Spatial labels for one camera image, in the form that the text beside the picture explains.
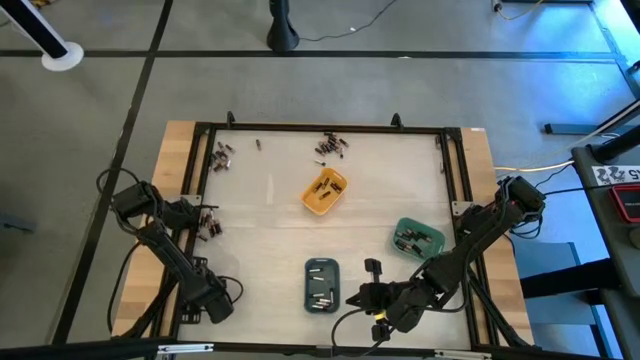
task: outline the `white pole base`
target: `white pole base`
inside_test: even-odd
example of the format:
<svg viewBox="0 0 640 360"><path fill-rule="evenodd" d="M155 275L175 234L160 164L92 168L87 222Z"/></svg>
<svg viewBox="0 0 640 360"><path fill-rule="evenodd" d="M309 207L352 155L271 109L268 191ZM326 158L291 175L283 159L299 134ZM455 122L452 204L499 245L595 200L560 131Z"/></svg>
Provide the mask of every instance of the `white pole base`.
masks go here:
<svg viewBox="0 0 640 360"><path fill-rule="evenodd" d="M42 66L50 71L67 71L78 65L84 57L82 46L72 42L67 42L66 45L69 52L59 59L53 59L47 54L42 54Z"/></svg>

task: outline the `green tray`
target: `green tray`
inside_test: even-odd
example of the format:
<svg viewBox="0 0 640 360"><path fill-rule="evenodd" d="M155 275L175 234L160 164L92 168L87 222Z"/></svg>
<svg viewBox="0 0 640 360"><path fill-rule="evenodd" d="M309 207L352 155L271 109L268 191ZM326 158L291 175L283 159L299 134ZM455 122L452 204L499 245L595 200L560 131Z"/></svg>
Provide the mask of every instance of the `green tray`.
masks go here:
<svg viewBox="0 0 640 360"><path fill-rule="evenodd" d="M405 233L407 229L416 235L414 235L414 237L398 235L398 233ZM422 235L418 235L418 233L426 235L429 241L417 239ZM442 249L444 249L444 240L444 235L440 231L413 219L402 218L398 221L398 225L396 225L396 229L393 231L393 235L391 236L391 246L403 255L424 261L442 252ZM413 249L410 251L403 250L401 246L397 244L398 241L405 245L416 245L420 251L422 251L422 254L420 255Z"/></svg>

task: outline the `white cable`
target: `white cable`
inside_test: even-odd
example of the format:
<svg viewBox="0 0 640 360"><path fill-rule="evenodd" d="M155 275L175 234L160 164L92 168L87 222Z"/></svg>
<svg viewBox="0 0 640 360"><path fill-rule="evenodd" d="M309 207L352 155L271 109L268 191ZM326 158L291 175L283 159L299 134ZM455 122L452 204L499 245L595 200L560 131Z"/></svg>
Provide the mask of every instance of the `white cable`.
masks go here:
<svg viewBox="0 0 640 360"><path fill-rule="evenodd" d="M541 162L543 162L543 161L545 161L545 160L547 160L547 159L549 159L551 157L554 157L554 156L556 156L558 154L561 154L561 153L563 153L563 152L565 152L567 150L571 150L572 148L576 147L578 144L583 143L583 142L591 139L592 137L598 135L599 133L604 131L609 126L615 124L621 118L624 118L625 116L629 115L629 113L637 110L639 107L640 107L640 100L636 100L633 104L631 104L631 106L629 106L627 109L625 109L624 111L619 113L617 116L611 118L611 120L609 120L606 124L600 126L598 129L596 129L596 131L592 132L591 134L589 134L589 135L583 137L582 139L580 139L578 141L575 141L575 142L573 142L573 143L571 143L571 144L569 144L569 145L567 145L567 146L565 146L565 147L563 147L563 148L561 148L561 149L559 149L557 151L548 153L546 155L542 155L539 158L537 158L536 160L531 161L531 162L529 162L529 163L527 163L524 166L519 167L519 168L529 168L529 167L537 165L537 164L539 164L539 163L541 163ZM511 170L509 172L506 172L504 174L500 174L498 176L507 176L509 174L513 174L516 171L517 170Z"/></svg>
<svg viewBox="0 0 640 360"><path fill-rule="evenodd" d="M519 172L536 172L536 171L545 171L545 170L553 170L553 169L557 169L559 167L563 167L563 166L567 166L573 164L573 160L569 160L569 161L565 161L561 164L556 164L556 165L549 165L549 166L544 166L544 167L539 167L539 168L529 168L529 169L523 169L523 168L511 168L511 167L507 167L507 166L496 166L493 169L494 170L506 170L506 171L511 171L511 172L515 172L515 171L519 171Z"/></svg>

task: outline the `red device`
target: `red device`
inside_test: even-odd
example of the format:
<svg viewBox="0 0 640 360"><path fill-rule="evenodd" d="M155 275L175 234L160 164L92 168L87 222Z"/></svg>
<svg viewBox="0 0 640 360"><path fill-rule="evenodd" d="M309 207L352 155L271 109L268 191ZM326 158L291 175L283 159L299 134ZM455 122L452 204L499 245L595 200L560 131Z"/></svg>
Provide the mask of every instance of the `red device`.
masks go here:
<svg viewBox="0 0 640 360"><path fill-rule="evenodd" d="M609 191L622 218L640 223L640 185L616 185Z"/></svg>

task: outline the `sticker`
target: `sticker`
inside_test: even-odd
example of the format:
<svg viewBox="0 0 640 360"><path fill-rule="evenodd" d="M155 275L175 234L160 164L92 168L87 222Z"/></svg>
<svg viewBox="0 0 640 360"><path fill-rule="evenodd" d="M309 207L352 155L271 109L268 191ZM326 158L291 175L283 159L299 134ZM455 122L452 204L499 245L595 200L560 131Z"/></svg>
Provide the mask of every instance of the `sticker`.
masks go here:
<svg viewBox="0 0 640 360"><path fill-rule="evenodd" d="M640 181L640 166L592 166L598 185L615 185Z"/></svg>

